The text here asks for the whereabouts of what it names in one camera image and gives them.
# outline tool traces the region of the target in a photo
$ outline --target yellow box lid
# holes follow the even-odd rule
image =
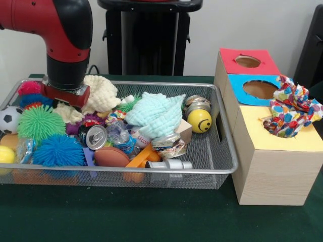
[[[255,149],[323,152],[323,140],[313,125],[303,128],[293,138],[280,138],[270,134],[259,120],[271,116],[269,107],[240,106],[240,110]]]

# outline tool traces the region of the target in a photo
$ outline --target stacked wooden boxes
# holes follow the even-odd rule
[[[289,139],[262,126],[279,74],[266,50],[220,49],[214,84],[239,155],[232,177],[240,204],[303,205],[323,163],[323,141],[313,125]]]

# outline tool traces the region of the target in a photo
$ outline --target metal mesh basket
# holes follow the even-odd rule
[[[19,82],[1,106],[19,105]],[[201,95],[212,103],[213,125],[204,134],[193,134],[182,161],[193,169],[151,169],[117,167],[43,167],[39,165],[0,164],[0,183],[102,187],[148,187],[218,189],[238,166],[237,155],[219,89],[209,84],[113,82],[118,96],[135,93],[163,93],[167,96]],[[124,179],[128,172],[144,176],[143,182]]]

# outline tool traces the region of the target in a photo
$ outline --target yellow smiley face ball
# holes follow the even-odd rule
[[[187,122],[192,125],[194,133],[203,134],[210,129],[212,118],[208,111],[196,109],[188,115]]]
[[[0,145],[0,163],[13,164],[15,162],[15,152],[6,147]],[[0,168],[0,175],[8,174],[12,169]]]

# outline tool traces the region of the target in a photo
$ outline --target baseball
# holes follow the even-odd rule
[[[151,139],[150,138],[147,138],[147,137],[144,137],[140,134],[139,130],[140,130],[141,127],[138,127],[138,126],[135,126],[131,129],[131,136],[135,139],[137,139],[137,143],[136,143],[136,146],[141,148],[141,149],[144,149],[146,148],[147,145],[149,145],[151,143]]]

